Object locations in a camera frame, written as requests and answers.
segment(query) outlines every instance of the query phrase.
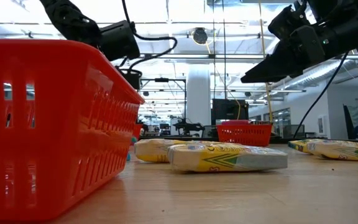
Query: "ceiling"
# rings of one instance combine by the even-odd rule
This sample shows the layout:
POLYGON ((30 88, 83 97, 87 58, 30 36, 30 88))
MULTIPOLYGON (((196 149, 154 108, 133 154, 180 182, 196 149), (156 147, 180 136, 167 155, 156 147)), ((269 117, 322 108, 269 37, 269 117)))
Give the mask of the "ceiling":
MULTIPOLYGON (((125 18, 121 0, 71 1, 100 27, 125 18)), ((146 37, 169 35, 178 39, 178 45, 170 52, 170 57, 149 60, 137 65, 135 69, 143 72, 143 78, 185 79, 191 66, 208 64, 211 97, 225 97, 224 92, 219 90, 225 88, 226 79, 226 88, 237 90, 228 95, 228 98, 260 101, 263 93, 253 93, 251 97, 246 97, 241 90, 263 90, 265 85, 243 84, 239 78, 262 60, 263 53, 273 52, 278 39, 269 32, 267 26, 284 7, 292 3, 293 0, 262 0, 262 32, 258 0, 224 0, 224 4, 222 0, 215 0, 214 6, 212 0, 127 0, 129 17, 136 23, 138 34, 146 37), (208 47, 199 45, 192 39, 192 33, 197 27, 205 29, 208 35, 207 43, 210 43, 208 47), (189 54, 199 57, 189 58, 189 54), (214 61, 208 58, 208 54, 222 57, 214 61), (223 61, 224 57, 227 58, 225 55, 231 55, 226 63, 223 61)), ((309 10, 306 15, 313 22, 309 10)), ((50 23, 39 0, 0 0, 0 38, 28 39, 30 36, 35 39, 64 39, 50 23)), ((149 42, 137 39, 137 43, 142 54, 156 54, 172 46, 169 41, 149 42)), ((127 62, 124 67, 135 61, 127 62)), ((140 114, 157 114, 165 119, 166 115, 182 114, 184 92, 181 88, 184 88, 183 82, 149 82, 144 86, 144 90, 150 90, 149 95, 145 96, 150 104, 142 106, 140 114)), ((281 93, 275 95, 277 100, 282 96, 281 93)))

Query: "column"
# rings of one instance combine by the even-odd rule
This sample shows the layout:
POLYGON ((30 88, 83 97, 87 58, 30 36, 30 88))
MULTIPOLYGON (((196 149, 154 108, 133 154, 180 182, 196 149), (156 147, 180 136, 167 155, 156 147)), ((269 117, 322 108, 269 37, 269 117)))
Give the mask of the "column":
POLYGON ((187 109, 188 123, 211 125, 211 92, 209 64, 190 65, 187 76, 187 109))

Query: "table surface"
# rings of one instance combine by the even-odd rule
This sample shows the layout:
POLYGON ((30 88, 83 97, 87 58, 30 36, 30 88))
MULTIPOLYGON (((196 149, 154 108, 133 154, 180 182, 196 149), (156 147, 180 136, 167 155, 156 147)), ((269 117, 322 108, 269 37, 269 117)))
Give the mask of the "table surface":
POLYGON ((50 223, 358 224, 358 162, 288 153, 269 172, 179 174, 139 161, 50 223))

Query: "red basket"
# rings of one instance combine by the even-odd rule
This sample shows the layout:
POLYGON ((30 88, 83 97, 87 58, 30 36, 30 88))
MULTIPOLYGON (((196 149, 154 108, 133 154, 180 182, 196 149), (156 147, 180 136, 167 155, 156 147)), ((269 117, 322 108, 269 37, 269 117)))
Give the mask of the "red basket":
POLYGON ((137 140, 139 140, 140 130, 142 129, 143 124, 135 124, 134 133, 132 134, 137 140))
POLYGON ((234 142, 246 146, 268 146, 271 124, 217 125, 220 142, 234 142))
POLYGON ((0 220, 54 218, 120 173, 143 102, 88 45, 0 40, 0 220))

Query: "computer monitor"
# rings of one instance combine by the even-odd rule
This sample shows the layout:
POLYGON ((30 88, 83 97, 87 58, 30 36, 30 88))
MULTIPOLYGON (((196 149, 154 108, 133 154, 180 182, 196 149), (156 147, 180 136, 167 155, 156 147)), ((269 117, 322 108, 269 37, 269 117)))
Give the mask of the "computer monitor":
POLYGON ((169 129, 169 124, 160 124, 160 129, 169 129))
POLYGON ((245 100, 238 100, 239 105, 236 100, 225 100, 225 99, 213 99, 212 100, 212 125, 216 124, 216 120, 224 119, 249 119, 248 118, 248 104, 245 100))

